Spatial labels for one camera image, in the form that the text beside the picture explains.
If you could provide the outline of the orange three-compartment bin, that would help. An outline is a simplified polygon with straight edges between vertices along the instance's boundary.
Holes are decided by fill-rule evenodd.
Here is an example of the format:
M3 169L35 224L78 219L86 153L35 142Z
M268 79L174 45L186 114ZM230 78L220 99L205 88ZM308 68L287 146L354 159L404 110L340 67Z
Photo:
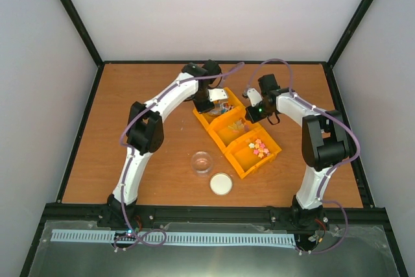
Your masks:
M228 100L225 102L234 105L234 109L222 115L214 115L212 112L200 114L197 110L193 110L193 114L235 169L239 178L243 179L264 164L275 160L281 152L281 147L261 124L253 124L245 119L246 111L243 103L231 89L225 87L225 90L228 93ZM228 125L239 119L249 126L248 132L234 134L229 130ZM256 139L261 139L266 144L270 151L269 156L261 159L252 153L248 144Z

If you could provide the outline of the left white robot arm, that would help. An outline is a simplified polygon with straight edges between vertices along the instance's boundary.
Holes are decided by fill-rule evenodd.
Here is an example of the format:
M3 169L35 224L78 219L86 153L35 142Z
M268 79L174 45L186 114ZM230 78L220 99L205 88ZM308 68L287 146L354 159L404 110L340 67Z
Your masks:
M151 156L163 143L165 120L186 101L193 102L201 114L214 109L218 98L211 96L210 86L221 76L222 70L213 60L202 66L187 64L158 95L130 107L128 124L120 138L120 144L126 148L126 159L119 181L107 200L112 219L119 226L129 226L135 219L139 184Z

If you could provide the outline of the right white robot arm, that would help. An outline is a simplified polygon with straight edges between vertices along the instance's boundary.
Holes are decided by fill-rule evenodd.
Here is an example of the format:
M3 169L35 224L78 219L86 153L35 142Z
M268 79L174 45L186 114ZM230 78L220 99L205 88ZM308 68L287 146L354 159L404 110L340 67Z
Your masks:
M336 166L349 158L350 146L342 114L325 111L303 100L290 88L280 88L273 74L258 79L260 90L247 87L243 97L250 101L245 118L251 123L286 115L302 128L302 157L306 164L299 191L292 200L290 222L308 227L322 216L322 200Z

